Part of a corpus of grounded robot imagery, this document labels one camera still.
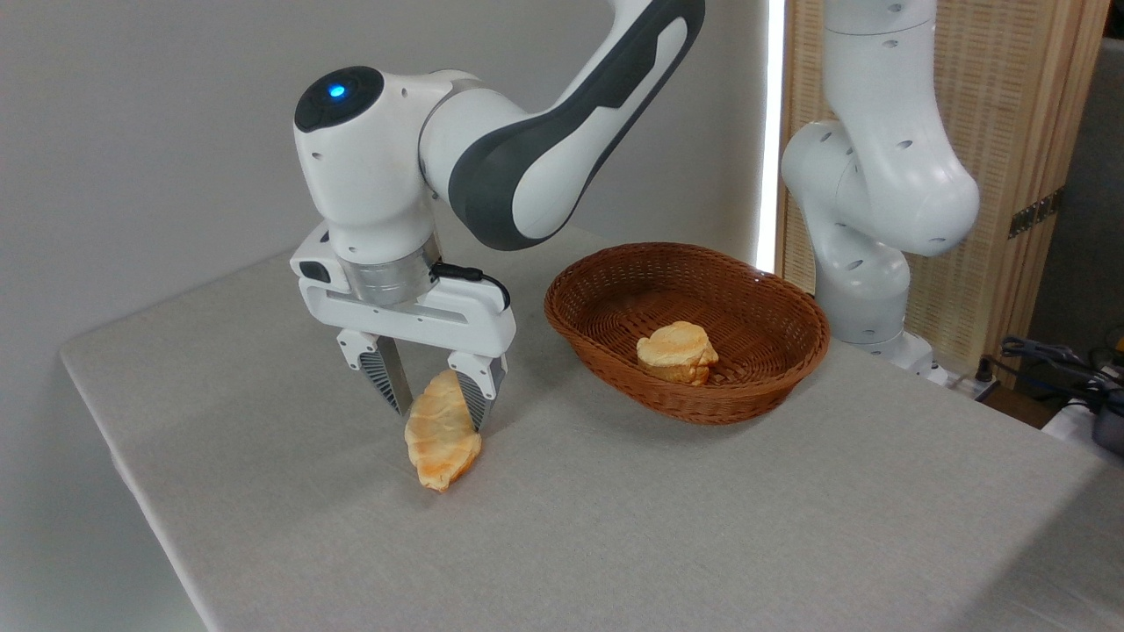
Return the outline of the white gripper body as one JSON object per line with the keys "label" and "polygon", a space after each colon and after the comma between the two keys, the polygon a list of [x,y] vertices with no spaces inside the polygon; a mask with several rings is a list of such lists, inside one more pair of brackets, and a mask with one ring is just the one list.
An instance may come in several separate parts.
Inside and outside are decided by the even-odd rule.
{"label": "white gripper body", "polygon": [[502,356],[510,347],[516,320],[498,285],[438,277],[429,291],[410,301],[378,305],[354,294],[327,233],[321,223],[290,260],[314,319],[478,356]]}

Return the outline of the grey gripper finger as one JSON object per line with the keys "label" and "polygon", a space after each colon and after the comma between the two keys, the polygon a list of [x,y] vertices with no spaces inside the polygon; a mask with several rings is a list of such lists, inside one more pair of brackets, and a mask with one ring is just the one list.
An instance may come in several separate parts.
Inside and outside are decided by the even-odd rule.
{"label": "grey gripper finger", "polygon": [[408,416],[413,392],[395,338],[342,329],[337,343],[346,363],[366,376],[382,399],[399,415]]}
{"label": "grey gripper finger", "polygon": [[470,355],[463,351],[450,353],[447,364],[457,377],[466,410],[477,431],[483,428],[495,400],[501,390],[508,364],[505,355]]}

